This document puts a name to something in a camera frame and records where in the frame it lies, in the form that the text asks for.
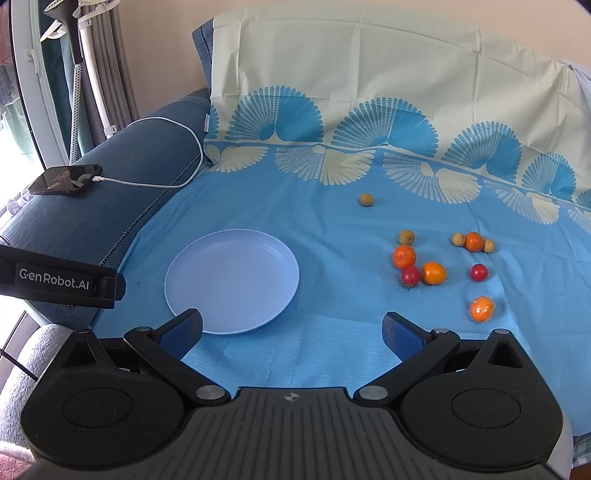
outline curtain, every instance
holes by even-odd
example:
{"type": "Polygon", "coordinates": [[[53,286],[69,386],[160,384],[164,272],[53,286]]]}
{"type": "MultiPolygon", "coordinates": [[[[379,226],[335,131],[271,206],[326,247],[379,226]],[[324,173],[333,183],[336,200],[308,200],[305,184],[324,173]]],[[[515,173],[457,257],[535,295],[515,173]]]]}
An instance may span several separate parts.
{"type": "MultiPolygon", "coordinates": [[[[41,34],[53,23],[53,20],[43,13],[43,10],[51,0],[39,1],[39,23],[41,34]]],[[[47,73],[47,80],[53,97],[53,103],[56,106],[57,120],[60,124],[61,136],[69,150],[70,146],[70,128],[72,127],[72,88],[74,66],[72,54],[70,53],[70,43],[66,35],[59,40],[45,40],[41,44],[43,52],[43,62],[47,73]]],[[[82,91],[80,98],[80,121],[78,143],[82,155],[92,150],[98,142],[95,142],[91,133],[88,121],[86,104],[94,102],[94,97],[89,92],[82,91]]]]}
{"type": "MultiPolygon", "coordinates": [[[[82,7],[82,14],[86,15],[92,10],[94,7],[82,7]]],[[[134,114],[135,102],[131,90],[124,85],[126,64],[121,35],[115,31],[118,26],[116,10],[92,18],[90,37],[105,108],[110,123],[119,131],[136,119],[137,115],[134,114]]]]}

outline red tomato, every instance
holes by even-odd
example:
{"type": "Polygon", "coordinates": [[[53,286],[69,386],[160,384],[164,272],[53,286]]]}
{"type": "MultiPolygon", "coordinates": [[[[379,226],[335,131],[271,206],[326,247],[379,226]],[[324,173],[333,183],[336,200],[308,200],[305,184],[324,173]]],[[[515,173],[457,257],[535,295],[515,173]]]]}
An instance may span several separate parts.
{"type": "Polygon", "coordinates": [[[400,281],[406,288],[416,287],[420,279],[421,274],[415,265],[407,265],[400,274],[400,281]]]}
{"type": "Polygon", "coordinates": [[[481,263],[477,263],[470,270],[470,276],[474,281],[482,281],[488,277],[488,269],[481,263]]]}

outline window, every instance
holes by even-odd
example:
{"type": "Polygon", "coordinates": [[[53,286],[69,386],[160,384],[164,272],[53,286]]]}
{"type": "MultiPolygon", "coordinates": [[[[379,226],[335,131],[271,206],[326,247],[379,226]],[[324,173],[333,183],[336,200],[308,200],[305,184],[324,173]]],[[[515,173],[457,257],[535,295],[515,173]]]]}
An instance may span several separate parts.
{"type": "MultiPolygon", "coordinates": [[[[15,202],[16,209],[23,206],[22,190],[44,167],[67,163],[41,54],[38,9],[38,0],[0,6],[0,228],[15,202]]],[[[37,328],[24,305],[0,296],[0,347],[13,356],[37,328]]],[[[0,389],[11,365],[0,359],[0,389]]]]}

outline cherry tomato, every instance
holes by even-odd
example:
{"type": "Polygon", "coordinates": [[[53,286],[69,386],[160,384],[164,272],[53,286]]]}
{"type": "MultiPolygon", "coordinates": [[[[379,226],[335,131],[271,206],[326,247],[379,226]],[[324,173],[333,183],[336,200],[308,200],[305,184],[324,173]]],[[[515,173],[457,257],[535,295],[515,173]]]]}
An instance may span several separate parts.
{"type": "Polygon", "coordinates": [[[415,265],[407,265],[402,269],[400,281],[406,288],[416,287],[421,279],[421,274],[415,265]]]}
{"type": "Polygon", "coordinates": [[[417,261],[417,254],[414,252],[414,248],[410,245],[400,245],[396,247],[392,254],[392,262],[397,268],[404,268],[409,265],[414,265],[417,261]]]}
{"type": "Polygon", "coordinates": [[[437,262],[427,262],[423,265],[423,281],[429,285],[439,285],[447,278],[443,265],[437,262]]]}
{"type": "Polygon", "coordinates": [[[484,247],[484,239],[479,233],[470,232],[466,235],[466,249],[470,252],[479,252],[484,247]]]}
{"type": "Polygon", "coordinates": [[[495,312],[495,302],[489,297],[478,297],[470,305],[470,315],[478,323],[490,320],[495,312]]]}
{"type": "Polygon", "coordinates": [[[470,269],[470,276],[474,281],[482,281],[488,277],[488,269],[481,263],[477,263],[470,269]]]}

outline tangerine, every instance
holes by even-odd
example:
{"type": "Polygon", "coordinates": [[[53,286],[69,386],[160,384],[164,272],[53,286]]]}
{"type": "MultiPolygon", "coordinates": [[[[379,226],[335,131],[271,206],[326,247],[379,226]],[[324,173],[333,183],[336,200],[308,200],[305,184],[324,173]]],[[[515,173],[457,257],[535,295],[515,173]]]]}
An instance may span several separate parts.
{"type": "Polygon", "coordinates": [[[490,320],[494,312],[495,302],[489,297],[478,297],[470,305],[470,315],[478,323],[490,320]]]}
{"type": "Polygon", "coordinates": [[[479,252],[484,247],[484,239],[479,233],[470,232],[466,235],[466,249],[470,252],[479,252]]]}
{"type": "Polygon", "coordinates": [[[437,262],[427,262],[423,265],[421,278],[429,285],[440,285],[447,278],[447,272],[443,265],[437,262]]]}

